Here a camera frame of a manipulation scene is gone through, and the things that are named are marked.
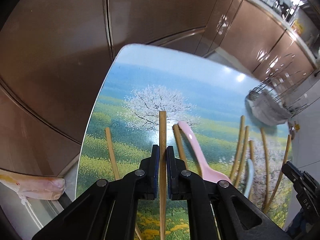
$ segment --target round metal rivet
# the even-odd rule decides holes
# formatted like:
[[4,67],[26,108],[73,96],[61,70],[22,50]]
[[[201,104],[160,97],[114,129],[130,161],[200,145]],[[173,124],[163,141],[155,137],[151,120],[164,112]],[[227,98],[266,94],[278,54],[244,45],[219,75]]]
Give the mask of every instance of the round metal rivet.
[[220,180],[220,181],[219,181],[219,185],[220,185],[221,187],[226,188],[226,187],[229,187],[229,182],[227,182],[226,180]]
[[137,176],[143,176],[144,175],[144,170],[136,170],[135,172],[134,172],[134,174],[136,174]]
[[185,177],[189,177],[191,175],[191,171],[183,170],[183,171],[181,171],[181,175],[185,176]]
[[107,181],[105,179],[98,179],[97,186],[98,187],[104,187],[107,184]]

